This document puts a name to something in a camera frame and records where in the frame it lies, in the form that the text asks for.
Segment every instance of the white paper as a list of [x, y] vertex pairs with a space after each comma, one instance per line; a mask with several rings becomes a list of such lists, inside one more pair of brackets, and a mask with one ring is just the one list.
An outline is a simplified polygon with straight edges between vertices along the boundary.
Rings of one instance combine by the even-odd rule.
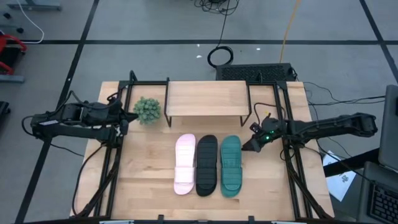
[[[337, 160], [329, 155], [325, 155], [323, 158], [323, 166], [332, 164], [334, 162], [337, 162]], [[333, 177], [327, 177], [326, 182], [328, 184], [329, 193], [341, 202], [346, 195], [351, 183], [353, 182], [355, 175], [356, 174], [353, 171], [349, 171], [335, 175]]]

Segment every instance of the slipper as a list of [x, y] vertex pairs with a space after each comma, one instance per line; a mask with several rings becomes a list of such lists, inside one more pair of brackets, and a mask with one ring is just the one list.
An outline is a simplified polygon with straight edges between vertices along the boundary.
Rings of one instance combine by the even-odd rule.
[[196, 190], [199, 196], [213, 193], [217, 185], [217, 138], [206, 135], [197, 146]]
[[241, 190], [241, 163], [241, 140], [228, 136], [221, 143], [221, 193], [224, 197], [234, 197]]
[[183, 134], [175, 143], [174, 192], [189, 193], [195, 185], [195, 136]]

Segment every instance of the wooden table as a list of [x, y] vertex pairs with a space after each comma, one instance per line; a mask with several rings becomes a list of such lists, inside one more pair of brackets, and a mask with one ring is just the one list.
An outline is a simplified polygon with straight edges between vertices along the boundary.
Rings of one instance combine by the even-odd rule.
[[[118, 82], [104, 82], [99, 101], [116, 92]], [[310, 121], [311, 116], [300, 82], [288, 83], [290, 104], [294, 119]], [[271, 86], [250, 86], [251, 103], [275, 104]], [[138, 85], [132, 89], [131, 106], [141, 96], [159, 100], [164, 105], [165, 86]], [[268, 113], [277, 117], [276, 109], [257, 106], [261, 119]], [[175, 142], [185, 133], [193, 133], [197, 141], [207, 134], [214, 134], [221, 143], [223, 138], [235, 134], [245, 143], [252, 132], [249, 126], [257, 122], [253, 114], [244, 127], [240, 127], [236, 116], [184, 116], [173, 118], [171, 128], [162, 116], [150, 126], [131, 122], [129, 133], [124, 138], [119, 168], [118, 184], [114, 198], [112, 219], [155, 220], [163, 214], [166, 220], [247, 220], [254, 215], [256, 220], [294, 220], [292, 201], [285, 162], [279, 158], [282, 141], [267, 144], [260, 153], [242, 153], [243, 186], [234, 198], [224, 198], [220, 190], [220, 160], [218, 159], [218, 183], [216, 190], [207, 197], [199, 197], [195, 188], [187, 195], [176, 195], [173, 190], [175, 166]], [[87, 158], [99, 142], [89, 140]], [[307, 147], [317, 148], [315, 141]], [[301, 150], [303, 167], [309, 191], [327, 213], [333, 215], [330, 196], [326, 186], [322, 162], [319, 155], [309, 149]], [[103, 167], [105, 149], [88, 161], [80, 179], [76, 196], [76, 209], [80, 211], [98, 188]], [[302, 195], [297, 188], [302, 216], [305, 215]], [[106, 205], [108, 193], [104, 195]]]

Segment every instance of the wooden tabletop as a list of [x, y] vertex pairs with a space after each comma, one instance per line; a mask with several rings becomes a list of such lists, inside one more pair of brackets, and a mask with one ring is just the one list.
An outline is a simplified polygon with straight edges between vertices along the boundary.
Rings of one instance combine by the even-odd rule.
[[171, 81], [168, 116], [240, 116], [249, 114], [245, 81]]
[[[106, 103], [106, 97], [116, 92], [117, 87], [118, 82], [104, 82], [99, 101]], [[291, 82], [288, 88], [294, 119], [310, 121], [303, 84]], [[250, 92], [252, 105], [257, 102], [275, 104], [270, 86], [250, 86]], [[165, 86], [134, 86], [129, 111], [141, 96], [155, 98], [163, 105]], [[273, 107], [259, 105], [257, 111], [261, 119], [268, 113], [277, 117]], [[286, 165], [279, 158], [281, 140], [265, 145], [260, 153], [242, 152], [243, 185], [234, 198], [224, 198], [221, 194], [219, 159], [217, 188], [210, 196], [199, 197], [195, 189], [187, 195], [174, 193], [174, 147], [179, 136], [193, 133], [198, 141], [207, 134], [214, 134], [221, 143], [226, 136], [235, 134], [245, 143], [251, 137], [249, 126], [253, 122], [257, 122], [254, 114], [244, 127], [240, 127], [239, 118], [233, 116], [176, 117], [171, 128], [163, 116], [150, 126], [131, 122], [128, 135], [124, 138], [112, 219], [155, 220], [163, 214], [166, 220], [247, 220], [250, 215], [254, 215], [256, 220], [294, 220]], [[89, 140], [85, 158], [99, 145], [98, 141]], [[315, 141], [310, 141], [307, 147], [318, 150]], [[333, 215], [319, 155], [309, 149], [301, 149], [301, 152], [309, 191], [325, 211]], [[102, 149], [87, 162], [76, 196], [77, 211], [84, 207], [98, 188], [104, 153]], [[298, 188], [297, 193], [301, 214], [305, 216]], [[106, 205], [107, 199], [108, 191], [103, 205]], [[105, 206], [102, 206], [101, 214], [104, 212]]]

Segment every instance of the teal slipper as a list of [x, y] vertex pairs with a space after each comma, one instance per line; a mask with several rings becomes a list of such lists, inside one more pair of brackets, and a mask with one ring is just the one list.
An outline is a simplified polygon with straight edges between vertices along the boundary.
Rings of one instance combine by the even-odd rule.
[[237, 136], [228, 136], [221, 143], [221, 193], [224, 197], [234, 197], [241, 190], [241, 146]]

